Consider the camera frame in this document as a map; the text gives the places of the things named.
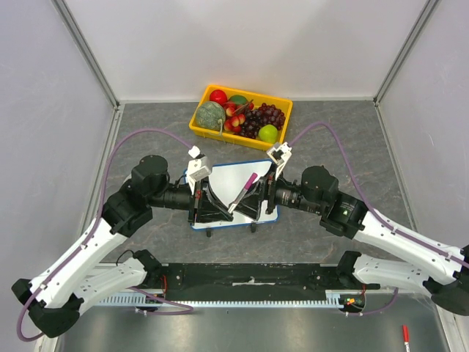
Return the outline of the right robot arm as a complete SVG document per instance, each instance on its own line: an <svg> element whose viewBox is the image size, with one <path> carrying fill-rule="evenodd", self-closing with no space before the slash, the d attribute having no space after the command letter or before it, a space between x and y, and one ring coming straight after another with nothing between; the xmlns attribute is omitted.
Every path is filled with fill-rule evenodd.
<svg viewBox="0 0 469 352"><path fill-rule="evenodd" d="M259 179L248 179L229 212L257 220L263 205L266 213L276 206L313 213L329 233L397 258L380 263L358 252L344 253L335 272L341 287L350 289L361 283L416 290L442 309L468 315L468 248L434 241L390 220L340 191L338 180L325 167L310 166L299 183L291 183L272 165Z"/></svg>

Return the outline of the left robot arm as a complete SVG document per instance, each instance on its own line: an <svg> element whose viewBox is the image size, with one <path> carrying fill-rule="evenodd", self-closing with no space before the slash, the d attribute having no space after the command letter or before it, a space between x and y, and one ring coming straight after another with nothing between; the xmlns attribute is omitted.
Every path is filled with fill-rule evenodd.
<svg viewBox="0 0 469 352"><path fill-rule="evenodd" d="M41 335L58 337L101 299L129 287L158 285L161 264L146 249L102 275L90 279L87 274L152 220L154 208L186 210L191 224L232 221L232 213L210 186L207 162L204 155L190 160L188 182L179 185L171 183L165 158L143 157L121 188L101 201L85 233L53 265L33 279L13 284L23 305L20 316L28 316Z"/></svg>

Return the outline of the blue framed whiteboard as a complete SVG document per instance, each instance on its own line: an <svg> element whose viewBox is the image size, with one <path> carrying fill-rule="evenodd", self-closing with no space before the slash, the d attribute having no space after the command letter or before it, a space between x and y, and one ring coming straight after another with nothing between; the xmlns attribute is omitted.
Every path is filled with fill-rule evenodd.
<svg viewBox="0 0 469 352"><path fill-rule="evenodd" d="M246 184L252 173L255 172L257 174L256 180L258 180L261 176L267 173L271 164L272 162L267 159L230 164L216 164L209 176L210 186L220 201L222 201L225 206L229 206L229 204L235 200L236 196L240 193L241 188ZM235 211L233 215L234 219L232 221L212 221L206 224L195 223L191 225L191 229L195 231L203 231L215 228L248 226L252 223L265 224L276 222L279 215L278 208L275 207L271 214L266 214L266 210L267 202L264 201L262 203L261 215L257 221Z"/></svg>

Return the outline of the purple capped whiteboard marker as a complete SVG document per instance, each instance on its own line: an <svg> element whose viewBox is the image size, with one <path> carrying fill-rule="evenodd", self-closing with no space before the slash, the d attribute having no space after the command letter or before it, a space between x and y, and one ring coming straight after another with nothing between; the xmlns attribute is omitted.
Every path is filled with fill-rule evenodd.
<svg viewBox="0 0 469 352"><path fill-rule="evenodd" d="M245 182L244 186L241 188L241 191L239 194L236 196L233 202L230 203L228 212L229 213L234 213L236 207L239 205L243 197L247 194L249 188L252 186L252 184L256 181L258 174L256 172L253 172L249 179Z"/></svg>

